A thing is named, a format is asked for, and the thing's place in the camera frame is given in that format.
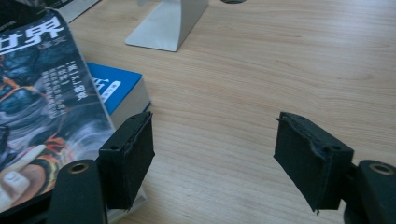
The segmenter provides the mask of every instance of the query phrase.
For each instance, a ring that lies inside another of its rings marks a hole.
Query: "monitor stand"
[[[125,39],[127,45],[177,51],[208,0],[162,0]]]

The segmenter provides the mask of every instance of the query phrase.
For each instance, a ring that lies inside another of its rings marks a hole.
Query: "blue book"
[[[141,74],[98,63],[87,65],[116,128],[147,109],[150,99]]]

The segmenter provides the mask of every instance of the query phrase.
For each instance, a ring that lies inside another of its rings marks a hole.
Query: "magazine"
[[[96,159],[114,133],[67,22],[0,33],[0,212],[50,191],[70,161]]]

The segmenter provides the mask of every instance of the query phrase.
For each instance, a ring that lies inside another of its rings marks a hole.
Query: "wooden table surface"
[[[158,2],[102,0],[71,23],[87,61],[144,75],[156,157],[121,223],[343,223],[273,158],[280,111],[396,165],[396,2],[210,0],[178,52],[126,46]]]

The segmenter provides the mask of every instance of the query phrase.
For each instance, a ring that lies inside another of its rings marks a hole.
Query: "book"
[[[0,33],[0,75],[3,214],[50,192],[70,161],[96,159],[115,129],[55,10]]]
[[[149,107],[149,94],[141,74],[98,63],[87,65],[116,128]]]

